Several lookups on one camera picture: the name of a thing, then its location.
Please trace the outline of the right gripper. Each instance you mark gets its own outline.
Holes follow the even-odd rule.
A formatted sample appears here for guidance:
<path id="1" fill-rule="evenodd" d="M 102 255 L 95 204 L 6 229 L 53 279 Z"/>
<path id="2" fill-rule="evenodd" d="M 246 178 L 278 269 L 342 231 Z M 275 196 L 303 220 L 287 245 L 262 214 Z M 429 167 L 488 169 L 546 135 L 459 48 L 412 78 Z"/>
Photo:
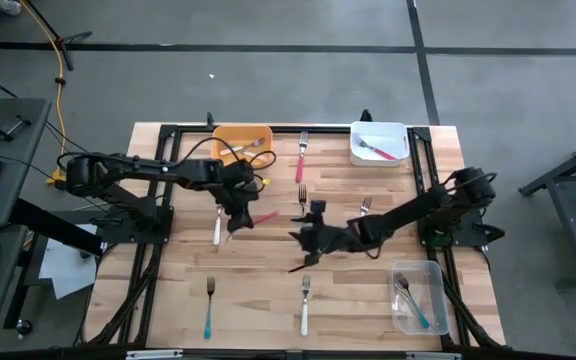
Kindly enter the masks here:
<path id="1" fill-rule="evenodd" d="M 302 249 L 310 249 L 311 253 L 304 257 L 303 263 L 289 270 L 294 273 L 319 263 L 318 253 L 331 253 L 342 247 L 342 242 L 351 238 L 351 233 L 346 228 L 329 225 L 302 225 L 298 231 L 292 231 L 290 235 L 300 244 Z"/>

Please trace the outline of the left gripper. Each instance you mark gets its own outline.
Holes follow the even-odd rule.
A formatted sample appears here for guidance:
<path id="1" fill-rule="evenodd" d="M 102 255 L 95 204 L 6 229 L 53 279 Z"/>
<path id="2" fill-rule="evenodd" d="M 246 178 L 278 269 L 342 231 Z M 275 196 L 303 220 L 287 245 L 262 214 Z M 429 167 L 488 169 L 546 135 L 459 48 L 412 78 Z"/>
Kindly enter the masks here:
<path id="1" fill-rule="evenodd" d="M 254 227 L 254 221 L 247 206 L 249 202 L 259 199 L 259 189 L 255 179 L 253 167 L 247 160 L 235 161 L 222 169 L 226 198 L 221 201 L 221 204 L 227 213 L 232 213 L 227 222 L 229 233 L 235 232 L 241 226 Z"/>

